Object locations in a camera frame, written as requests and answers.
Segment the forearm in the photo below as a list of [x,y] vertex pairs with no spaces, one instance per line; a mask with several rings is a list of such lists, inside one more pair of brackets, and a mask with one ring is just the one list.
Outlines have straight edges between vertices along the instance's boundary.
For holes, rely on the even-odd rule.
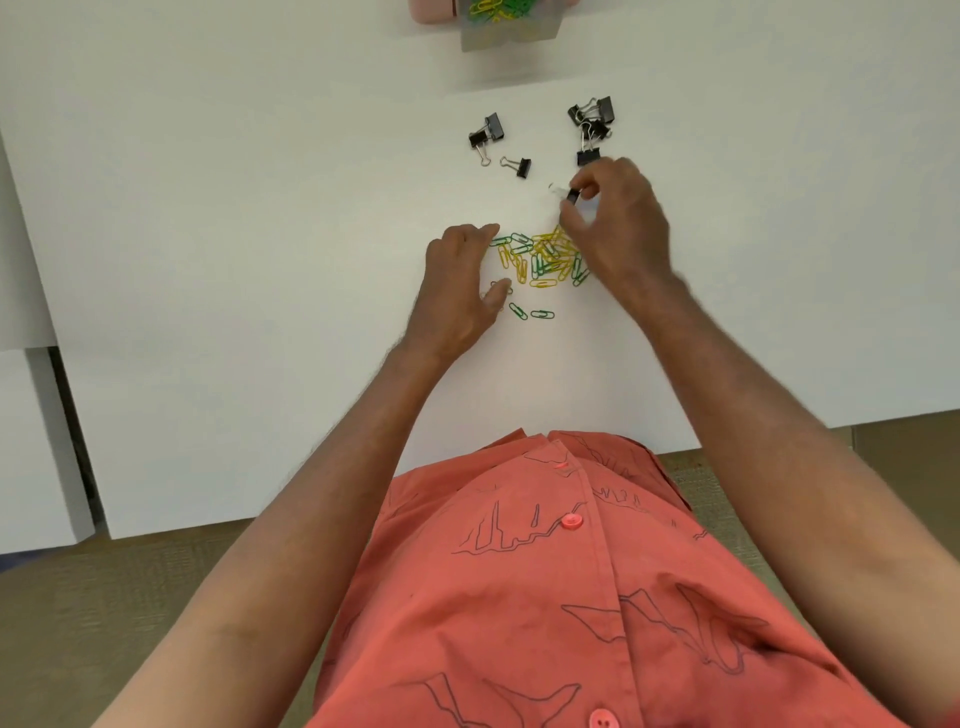
[[[866,464],[713,323],[684,284],[647,290],[631,313],[784,586],[875,691],[919,722],[942,714],[958,684],[951,657],[958,622],[949,606],[960,595],[956,563]],[[931,660],[950,678],[931,678]]]
[[217,564],[99,726],[273,726],[334,620],[444,367],[394,349]]

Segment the binder clip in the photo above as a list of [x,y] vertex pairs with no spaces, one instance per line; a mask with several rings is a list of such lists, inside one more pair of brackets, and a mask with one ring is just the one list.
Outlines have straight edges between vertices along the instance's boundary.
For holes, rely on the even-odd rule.
[[507,159],[506,157],[500,158],[500,166],[513,169],[516,172],[516,175],[524,180],[527,179],[527,175],[530,174],[530,165],[533,162],[530,159],[521,159],[520,161],[513,161],[512,159]]
[[577,166],[586,167],[600,158],[600,149],[593,146],[593,133],[590,130],[589,122],[585,121],[580,127],[580,135],[581,142],[580,151],[577,152]]
[[547,187],[551,192],[553,192],[558,197],[563,197],[568,200],[572,205],[576,205],[577,201],[580,200],[580,190],[579,189],[567,189],[562,184],[550,183]]
[[616,121],[616,114],[613,113],[613,101],[611,101],[610,96],[602,99],[590,99],[586,106],[580,107],[580,111],[586,119],[595,119],[608,126]]
[[581,130],[588,126],[589,134],[594,139],[603,141],[613,134],[610,124],[616,120],[616,115],[610,96],[590,99],[584,106],[572,106],[566,110],[566,114]]
[[500,124],[500,117],[495,113],[484,119],[483,127],[469,136],[470,147],[480,155],[480,164],[489,167],[490,157],[487,155],[486,147],[489,143],[500,141],[504,137],[503,126]]

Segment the shirt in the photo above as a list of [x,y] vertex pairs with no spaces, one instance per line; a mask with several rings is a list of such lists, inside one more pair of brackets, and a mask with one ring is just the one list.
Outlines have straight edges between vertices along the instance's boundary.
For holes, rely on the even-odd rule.
[[310,728],[902,726],[656,457],[522,431],[397,477]]

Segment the clear plastic box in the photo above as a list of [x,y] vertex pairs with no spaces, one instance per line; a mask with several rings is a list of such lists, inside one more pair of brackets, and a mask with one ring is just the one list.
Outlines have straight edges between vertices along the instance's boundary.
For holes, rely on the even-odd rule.
[[[457,22],[460,24],[461,47],[464,51],[496,48],[508,42],[529,43],[551,40],[560,32],[567,0],[537,0],[530,13],[516,19],[490,13],[471,12],[478,0],[457,0]],[[496,0],[485,0],[496,6]]]

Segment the person's right hand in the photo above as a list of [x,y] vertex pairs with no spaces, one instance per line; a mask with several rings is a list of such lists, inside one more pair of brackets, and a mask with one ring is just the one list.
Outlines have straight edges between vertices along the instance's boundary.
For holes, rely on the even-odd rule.
[[633,162],[598,159],[580,170],[570,187],[585,200],[601,195],[592,224],[567,200],[560,224],[621,305],[631,311],[658,283],[677,279],[670,265],[670,224]]

